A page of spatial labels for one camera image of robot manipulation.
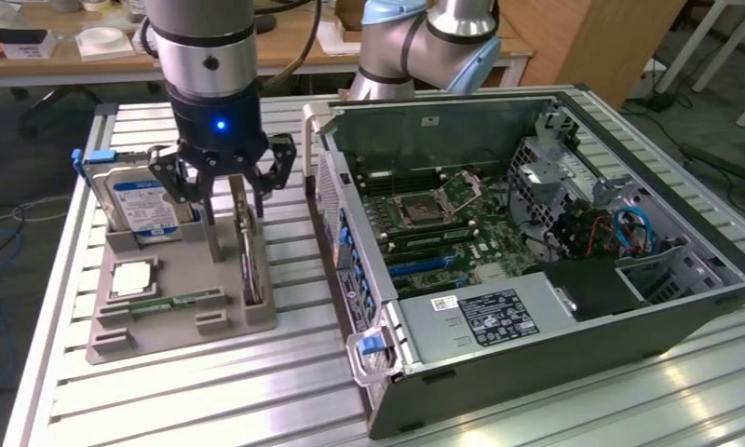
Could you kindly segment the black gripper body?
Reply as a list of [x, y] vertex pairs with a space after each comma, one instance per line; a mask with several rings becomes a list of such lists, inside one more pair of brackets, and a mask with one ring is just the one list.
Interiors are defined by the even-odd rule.
[[173, 86], [166, 91], [185, 161], [214, 176], [253, 167], [268, 150], [258, 88], [224, 97], [193, 96]]

